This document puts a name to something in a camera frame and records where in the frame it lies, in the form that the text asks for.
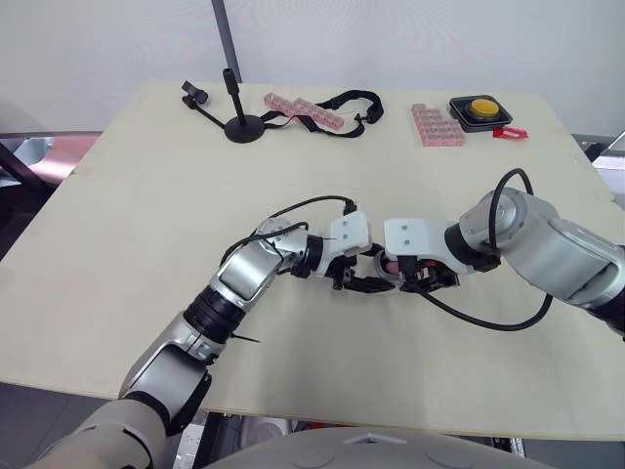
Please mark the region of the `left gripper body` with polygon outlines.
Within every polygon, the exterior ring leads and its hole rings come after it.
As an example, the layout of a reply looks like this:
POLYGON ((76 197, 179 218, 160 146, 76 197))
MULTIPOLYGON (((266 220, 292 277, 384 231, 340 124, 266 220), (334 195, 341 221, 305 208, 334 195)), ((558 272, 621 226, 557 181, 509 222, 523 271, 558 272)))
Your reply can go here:
POLYGON ((357 264, 355 256, 339 256, 331 262, 332 288, 334 290, 356 291, 357 283, 354 280, 354 267, 357 264))

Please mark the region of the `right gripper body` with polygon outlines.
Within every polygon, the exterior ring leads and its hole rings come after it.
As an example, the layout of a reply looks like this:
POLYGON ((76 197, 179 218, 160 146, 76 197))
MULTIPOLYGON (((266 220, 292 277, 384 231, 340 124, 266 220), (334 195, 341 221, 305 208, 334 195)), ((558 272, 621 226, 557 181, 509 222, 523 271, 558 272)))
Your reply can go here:
POLYGON ((399 257, 399 277, 400 290, 411 293, 430 293, 459 285, 458 276, 442 262, 417 256, 399 257))

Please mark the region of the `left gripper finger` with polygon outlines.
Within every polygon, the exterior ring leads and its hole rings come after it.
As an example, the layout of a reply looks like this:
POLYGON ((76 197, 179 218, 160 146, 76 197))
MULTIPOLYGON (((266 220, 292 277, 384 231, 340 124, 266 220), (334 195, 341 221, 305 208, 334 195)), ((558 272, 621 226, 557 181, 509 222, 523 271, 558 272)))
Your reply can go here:
POLYGON ((359 293, 382 293, 390 291, 392 284, 379 277, 353 277, 352 278, 352 291, 359 293))

